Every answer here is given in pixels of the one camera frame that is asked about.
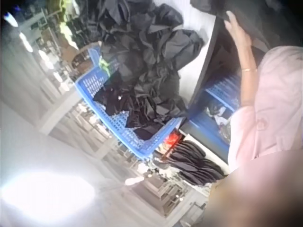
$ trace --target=woman's arm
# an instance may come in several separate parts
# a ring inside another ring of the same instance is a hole
[[[235,15],[230,11],[227,11],[227,15],[229,16],[230,22],[225,21],[225,26],[237,46],[242,68],[241,105],[254,105],[259,78],[256,61],[251,50],[251,39],[239,26]]]

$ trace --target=bracelet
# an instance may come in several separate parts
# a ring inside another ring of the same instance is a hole
[[[257,71],[257,69],[242,69],[242,72]]]

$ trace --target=hand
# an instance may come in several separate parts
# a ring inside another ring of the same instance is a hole
[[[226,12],[230,22],[224,21],[225,22],[225,27],[227,31],[231,34],[232,39],[234,40],[238,51],[245,48],[245,47],[250,47],[251,46],[251,38],[250,36],[243,30],[243,28],[240,27],[238,24],[236,16],[230,12]]]

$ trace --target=blue plastic basket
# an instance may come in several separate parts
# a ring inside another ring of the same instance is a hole
[[[238,76],[224,78],[205,91],[231,111],[235,112],[239,108],[240,78]]]
[[[99,119],[121,140],[137,157],[144,159],[159,146],[160,143],[173,131],[181,119],[171,119],[150,140],[139,139],[133,129],[126,128],[128,112],[109,116],[105,107],[93,101],[94,95],[103,87],[108,79],[107,73],[98,65],[99,55],[96,50],[89,50],[94,67],[75,82],[75,87],[88,106],[95,112]]]

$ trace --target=bright light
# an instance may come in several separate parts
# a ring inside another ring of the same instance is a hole
[[[32,46],[29,44],[29,42],[27,41],[27,40],[24,40],[23,41],[23,44],[24,44],[24,46],[25,46],[25,48],[26,48],[26,50],[28,51],[28,52],[33,52],[33,48],[32,48]]]
[[[142,176],[139,176],[139,177],[136,177],[136,178],[128,178],[128,179],[125,180],[125,185],[131,186],[131,185],[139,183],[143,180],[144,180],[144,177],[142,177]]]
[[[57,81],[59,81],[60,83],[63,82],[63,79],[61,78],[61,76],[57,73],[57,72],[54,72],[53,73],[53,76],[57,79]]]
[[[10,13],[6,13],[4,15],[4,19],[9,22],[10,25],[12,25],[13,27],[18,27],[18,23],[15,20],[15,18],[10,14]]]
[[[53,70],[53,69],[54,69],[54,66],[53,66],[53,64],[52,64],[50,61],[46,61],[46,62],[45,62],[45,65],[46,65],[47,68],[49,68],[50,70]]]
[[[39,52],[39,55],[41,56],[41,58],[42,58],[45,62],[49,61],[49,57],[47,56],[47,54],[46,54],[44,51],[39,50],[38,52]]]
[[[90,122],[91,124],[96,123],[96,122],[97,122],[97,117],[96,117],[95,115],[92,115],[92,116],[89,118],[89,122]]]
[[[99,128],[99,130],[105,134],[106,136],[110,136],[110,134],[108,133],[108,131],[106,131],[106,129],[104,128],[104,126],[97,124],[97,127]]]
[[[94,196],[94,188],[82,178],[49,172],[22,174],[2,189],[5,202],[47,224],[79,211]]]
[[[22,32],[20,32],[19,37],[22,41],[27,40],[26,36]]]
[[[138,169],[137,170],[138,170],[139,173],[144,174],[144,173],[146,173],[148,171],[148,169],[149,169],[149,167],[146,164],[140,163],[138,165]]]
[[[61,84],[60,84],[60,87],[62,87],[62,89],[63,89],[64,91],[69,91],[69,90],[70,90],[70,88],[68,87],[68,85],[67,85],[66,83],[61,83]]]
[[[32,46],[29,44],[29,42],[27,41],[26,36],[22,32],[20,32],[19,37],[22,40],[23,45],[25,46],[26,50],[28,52],[33,52]]]
[[[87,112],[86,107],[84,107],[81,103],[78,104],[78,107],[82,112],[85,112],[85,113]]]

